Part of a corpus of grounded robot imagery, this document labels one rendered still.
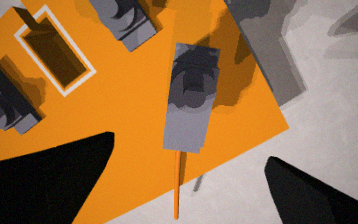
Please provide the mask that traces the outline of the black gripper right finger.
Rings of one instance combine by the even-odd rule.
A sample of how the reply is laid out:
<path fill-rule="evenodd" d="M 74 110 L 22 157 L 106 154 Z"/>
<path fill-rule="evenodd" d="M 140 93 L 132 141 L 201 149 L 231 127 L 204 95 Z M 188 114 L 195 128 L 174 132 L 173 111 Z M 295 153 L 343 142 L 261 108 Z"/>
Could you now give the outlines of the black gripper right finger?
<path fill-rule="evenodd" d="M 350 195 L 278 157 L 268 157 L 264 173 L 283 224 L 358 224 Z"/>

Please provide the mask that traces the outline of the orange flat wedge-shaped block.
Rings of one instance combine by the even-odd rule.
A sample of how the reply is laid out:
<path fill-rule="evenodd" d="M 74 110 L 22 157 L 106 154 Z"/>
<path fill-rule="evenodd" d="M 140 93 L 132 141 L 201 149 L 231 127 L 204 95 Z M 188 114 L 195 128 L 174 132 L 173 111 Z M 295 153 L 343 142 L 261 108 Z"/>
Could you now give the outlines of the orange flat wedge-shaped block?
<path fill-rule="evenodd" d="M 221 49 L 204 148 L 180 185 L 289 129 L 224 0 L 20 0 L 0 18 L 0 160 L 104 132 L 115 147 L 72 224 L 174 189 L 162 149 L 176 43 Z"/>

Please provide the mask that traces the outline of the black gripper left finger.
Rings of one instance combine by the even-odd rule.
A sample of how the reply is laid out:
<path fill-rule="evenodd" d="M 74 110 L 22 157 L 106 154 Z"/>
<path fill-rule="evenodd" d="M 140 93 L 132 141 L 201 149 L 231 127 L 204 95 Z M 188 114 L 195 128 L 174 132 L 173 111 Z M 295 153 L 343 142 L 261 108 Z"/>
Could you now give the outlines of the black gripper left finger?
<path fill-rule="evenodd" d="M 0 160 L 0 224 L 72 224 L 114 147 L 104 132 Z"/>

